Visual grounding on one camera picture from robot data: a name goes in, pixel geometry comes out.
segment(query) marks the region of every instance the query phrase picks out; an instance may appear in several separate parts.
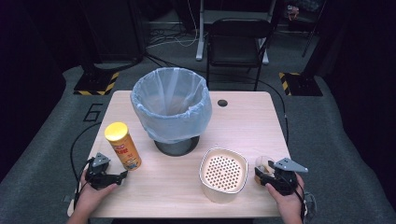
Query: wooden table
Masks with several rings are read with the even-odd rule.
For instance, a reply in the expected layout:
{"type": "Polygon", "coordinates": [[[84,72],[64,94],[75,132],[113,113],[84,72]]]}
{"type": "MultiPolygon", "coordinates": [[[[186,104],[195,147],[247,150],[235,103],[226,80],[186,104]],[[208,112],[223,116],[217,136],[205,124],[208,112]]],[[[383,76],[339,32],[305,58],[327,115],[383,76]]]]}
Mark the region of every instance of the wooden table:
{"type": "MultiPolygon", "coordinates": [[[[290,157],[270,94],[262,91],[212,91],[212,118],[198,146],[181,157],[170,157],[156,148],[144,131],[130,100],[130,91],[116,91],[109,103],[90,157],[101,152],[111,159],[107,173],[124,169],[104,136],[115,121],[125,122],[142,165],[129,172],[122,184],[92,214],[93,217],[278,217],[276,203],[265,187],[254,181],[255,160],[290,157]],[[221,107],[218,100],[226,100],[221,107]],[[223,147],[242,154],[248,162],[247,182],[235,200],[210,202],[201,188],[199,169],[206,152],[223,147]]],[[[73,202],[68,215],[73,213],[73,202]]]]}

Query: pringles can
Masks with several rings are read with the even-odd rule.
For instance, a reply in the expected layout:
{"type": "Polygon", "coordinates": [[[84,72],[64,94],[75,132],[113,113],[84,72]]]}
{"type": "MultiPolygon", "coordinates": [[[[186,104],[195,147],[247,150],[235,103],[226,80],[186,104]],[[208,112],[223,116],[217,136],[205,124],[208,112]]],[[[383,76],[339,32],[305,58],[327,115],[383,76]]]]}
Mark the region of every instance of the pringles can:
{"type": "Polygon", "coordinates": [[[126,124],[114,122],[108,125],[105,129],[105,137],[126,170],[135,170],[142,164],[126,124]]]}

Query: plastic bag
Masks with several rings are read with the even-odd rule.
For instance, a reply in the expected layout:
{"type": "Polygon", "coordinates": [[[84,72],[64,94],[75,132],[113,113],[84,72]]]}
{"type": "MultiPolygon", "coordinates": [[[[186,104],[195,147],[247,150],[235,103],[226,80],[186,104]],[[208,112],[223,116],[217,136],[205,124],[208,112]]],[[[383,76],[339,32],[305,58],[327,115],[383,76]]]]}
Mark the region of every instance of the plastic bag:
{"type": "Polygon", "coordinates": [[[212,116],[205,79],[183,68],[159,68],[140,78],[131,101],[148,136],[165,144],[199,136],[212,116]]]}

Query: wall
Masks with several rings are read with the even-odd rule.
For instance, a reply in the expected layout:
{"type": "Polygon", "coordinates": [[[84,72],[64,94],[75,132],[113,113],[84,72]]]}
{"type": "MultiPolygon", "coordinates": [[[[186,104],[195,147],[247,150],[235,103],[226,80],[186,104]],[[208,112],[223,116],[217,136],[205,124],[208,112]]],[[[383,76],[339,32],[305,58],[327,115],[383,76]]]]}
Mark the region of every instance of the wall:
{"type": "Polygon", "coordinates": [[[394,8],[390,0],[354,5],[335,67],[325,80],[346,133],[396,208],[394,8]]]}
{"type": "Polygon", "coordinates": [[[61,98],[62,72],[19,0],[0,3],[0,180],[61,98]]]}

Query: yellow and black hazard tape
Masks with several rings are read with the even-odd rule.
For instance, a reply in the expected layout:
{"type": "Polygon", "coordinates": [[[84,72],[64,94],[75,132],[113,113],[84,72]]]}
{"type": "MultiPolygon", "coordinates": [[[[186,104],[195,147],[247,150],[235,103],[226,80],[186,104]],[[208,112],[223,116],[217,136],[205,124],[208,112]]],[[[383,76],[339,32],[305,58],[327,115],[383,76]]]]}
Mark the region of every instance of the yellow and black hazard tape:
{"type": "Polygon", "coordinates": [[[286,95],[291,95],[290,87],[288,81],[286,80],[286,74],[299,76],[300,73],[279,73],[280,81],[282,82],[283,90],[285,91],[286,95]]]}
{"type": "Polygon", "coordinates": [[[74,94],[76,95],[108,95],[111,90],[114,88],[114,85],[116,83],[117,77],[119,77],[120,73],[115,73],[111,79],[110,82],[107,85],[107,88],[104,91],[74,91],[74,94]]]}

